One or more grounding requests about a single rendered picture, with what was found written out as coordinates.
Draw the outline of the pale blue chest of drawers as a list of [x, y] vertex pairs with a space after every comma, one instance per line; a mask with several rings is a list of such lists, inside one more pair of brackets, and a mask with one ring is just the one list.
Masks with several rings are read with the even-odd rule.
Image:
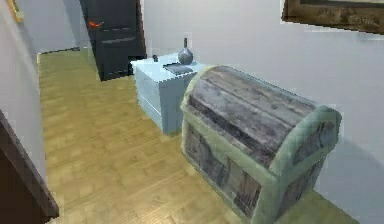
[[190, 80], [206, 65], [193, 61], [191, 73], [175, 75], [164, 65], [177, 63], [176, 53], [162, 55], [155, 62], [152, 58], [131, 61], [138, 103], [164, 134], [177, 132], [182, 125], [180, 105]]

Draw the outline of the dark grey flat book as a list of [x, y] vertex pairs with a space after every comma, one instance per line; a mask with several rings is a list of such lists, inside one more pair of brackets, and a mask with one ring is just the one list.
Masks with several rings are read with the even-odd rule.
[[167, 71], [173, 73], [174, 75], [182, 75], [186, 73], [191, 73], [192, 69], [187, 67], [186, 65], [180, 64], [180, 63], [171, 63], [171, 64], [165, 64], [163, 66], [164, 69]]

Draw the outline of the grey round vase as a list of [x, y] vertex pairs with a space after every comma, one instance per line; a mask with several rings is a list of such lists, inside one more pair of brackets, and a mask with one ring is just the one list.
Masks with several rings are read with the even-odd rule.
[[178, 54], [178, 60], [183, 65], [190, 65], [193, 62], [193, 53], [188, 48], [188, 39], [184, 39], [184, 46]]

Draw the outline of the green and grey wooden chest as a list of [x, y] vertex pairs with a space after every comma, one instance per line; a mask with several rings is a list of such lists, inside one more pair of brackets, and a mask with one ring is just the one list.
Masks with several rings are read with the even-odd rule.
[[181, 103], [182, 153], [244, 224], [275, 224], [313, 189], [341, 114], [224, 65]]

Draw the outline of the black room door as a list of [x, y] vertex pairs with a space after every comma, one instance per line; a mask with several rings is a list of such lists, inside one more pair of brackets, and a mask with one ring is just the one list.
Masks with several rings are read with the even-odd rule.
[[[132, 74], [147, 57], [140, 0], [79, 0], [101, 81]], [[104, 22], [92, 29], [89, 21]]]

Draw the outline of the dark brown wooden furniture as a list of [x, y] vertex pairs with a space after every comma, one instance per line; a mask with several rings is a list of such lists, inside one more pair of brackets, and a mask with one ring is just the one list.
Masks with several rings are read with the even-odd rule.
[[59, 206], [0, 110], [0, 224], [47, 224]]

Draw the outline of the brown framed wall picture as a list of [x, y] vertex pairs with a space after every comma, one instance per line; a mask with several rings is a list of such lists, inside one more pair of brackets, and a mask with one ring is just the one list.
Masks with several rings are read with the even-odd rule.
[[384, 0], [285, 0], [281, 19], [384, 35]]

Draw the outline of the yellow framed wall picture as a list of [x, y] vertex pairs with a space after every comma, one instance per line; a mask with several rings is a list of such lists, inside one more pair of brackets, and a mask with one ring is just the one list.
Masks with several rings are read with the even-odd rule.
[[16, 0], [7, 0], [8, 7], [17, 23], [21, 23], [24, 20], [24, 13], [18, 7]]

